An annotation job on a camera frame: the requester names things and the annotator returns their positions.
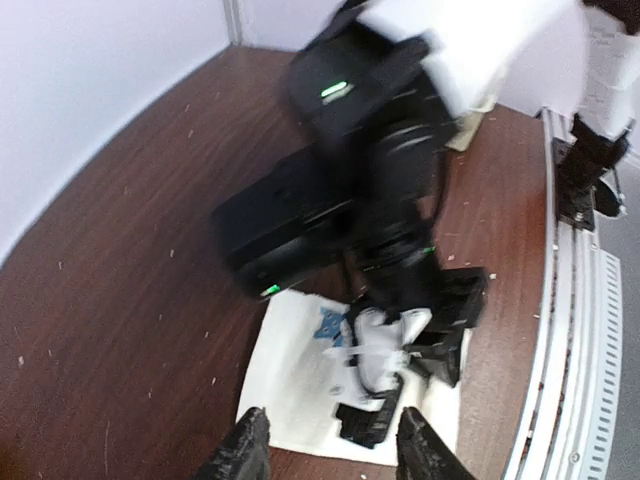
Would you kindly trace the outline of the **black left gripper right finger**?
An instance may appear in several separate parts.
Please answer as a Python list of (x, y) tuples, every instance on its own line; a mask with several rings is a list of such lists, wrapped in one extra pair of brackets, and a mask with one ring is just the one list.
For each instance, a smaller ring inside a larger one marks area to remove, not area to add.
[(415, 408), (404, 408), (396, 436), (398, 480), (474, 480)]

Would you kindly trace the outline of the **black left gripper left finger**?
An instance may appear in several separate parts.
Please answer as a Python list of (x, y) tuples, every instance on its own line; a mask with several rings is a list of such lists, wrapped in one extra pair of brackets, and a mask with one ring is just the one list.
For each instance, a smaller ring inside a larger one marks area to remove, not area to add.
[(237, 421), (222, 443), (201, 464), (197, 480), (267, 480), (270, 423), (262, 408), (251, 407)]

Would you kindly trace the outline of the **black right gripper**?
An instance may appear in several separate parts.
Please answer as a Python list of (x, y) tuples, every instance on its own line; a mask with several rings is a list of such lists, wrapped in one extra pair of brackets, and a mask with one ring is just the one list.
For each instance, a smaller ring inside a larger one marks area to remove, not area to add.
[(404, 347), (409, 368), (454, 387), (460, 381), (464, 334), (475, 328), (486, 306), (488, 272), (483, 267), (443, 270), (435, 283), (431, 319)]

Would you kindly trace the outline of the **white towel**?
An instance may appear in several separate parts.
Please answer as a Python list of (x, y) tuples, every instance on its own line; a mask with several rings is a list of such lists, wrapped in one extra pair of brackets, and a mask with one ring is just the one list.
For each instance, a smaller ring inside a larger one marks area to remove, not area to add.
[[(254, 347), (238, 412), (263, 408), (273, 447), (320, 457), (394, 466), (400, 415), (395, 413), (386, 440), (367, 449), (338, 436), (336, 402), (329, 396), (334, 361), (324, 355), (340, 334), (346, 305), (285, 290), (270, 299)], [(457, 447), (459, 386), (437, 378), (423, 380), (408, 364), (398, 407), (415, 407), (450, 450)]]

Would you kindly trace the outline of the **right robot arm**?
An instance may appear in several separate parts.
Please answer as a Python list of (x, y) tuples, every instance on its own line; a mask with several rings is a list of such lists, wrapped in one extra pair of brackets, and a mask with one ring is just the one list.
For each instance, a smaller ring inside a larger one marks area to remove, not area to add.
[(213, 214), (227, 268), (269, 298), (339, 264), (365, 291), (346, 313), (346, 367), (380, 399), (397, 362), (460, 378), (488, 275), (444, 269), (434, 228), (447, 146), (498, 69), (559, 1), (347, 1), (299, 51), (285, 93), (310, 144)]

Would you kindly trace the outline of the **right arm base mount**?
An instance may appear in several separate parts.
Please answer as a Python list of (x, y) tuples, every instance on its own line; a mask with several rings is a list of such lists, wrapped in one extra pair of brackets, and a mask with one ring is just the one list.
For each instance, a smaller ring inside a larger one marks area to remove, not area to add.
[(571, 169), (576, 161), (571, 160), (569, 167), (565, 166), (572, 145), (553, 138), (551, 147), (556, 174), (556, 218), (559, 221), (577, 230), (594, 232), (597, 214), (618, 218), (624, 213), (626, 206), (615, 168), (605, 168), (597, 177), (580, 177), (576, 169)]

